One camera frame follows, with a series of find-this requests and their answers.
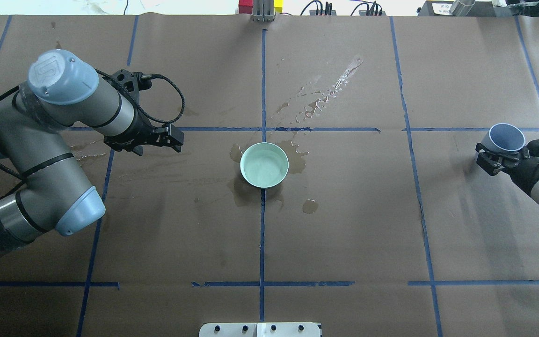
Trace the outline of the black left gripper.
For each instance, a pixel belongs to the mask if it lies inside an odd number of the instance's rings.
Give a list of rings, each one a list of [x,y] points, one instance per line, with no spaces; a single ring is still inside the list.
[[[162,74],[145,74],[141,71],[118,70],[112,75],[103,75],[103,79],[118,91],[120,98],[128,101],[133,121],[118,136],[104,136],[103,142],[114,151],[133,152],[143,155],[143,145],[170,147],[181,152],[184,145],[184,133],[174,124],[182,117],[185,110],[185,98],[178,86]],[[139,93],[152,87],[152,81],[161,79],[169,83],[181,98],[181,107],[177,117],[165,121],[148,114],[139,104]]]

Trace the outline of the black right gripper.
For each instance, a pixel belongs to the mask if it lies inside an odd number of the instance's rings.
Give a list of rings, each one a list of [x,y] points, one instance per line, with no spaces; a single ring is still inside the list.
[[[530,194],[539,181],[539,140],[530,141],[512,154],[490,151],[482,143],[477,143],[475,151],[478,153],[477,165],[488,175],[507,173],[526,194]]]

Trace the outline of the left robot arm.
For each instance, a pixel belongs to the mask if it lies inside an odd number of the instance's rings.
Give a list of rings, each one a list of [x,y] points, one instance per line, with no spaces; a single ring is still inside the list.
[[[73,235],[106,207],[60,135],[80,122],[114,151],[142,155],[143,145],[181,151],[177,119],[152,117],[139,93],[160,74],[108,75],[63,49],[38,56],[27,80],[0,96],[0,170],[19,183],[0,197],[0,257],[52,230]]]

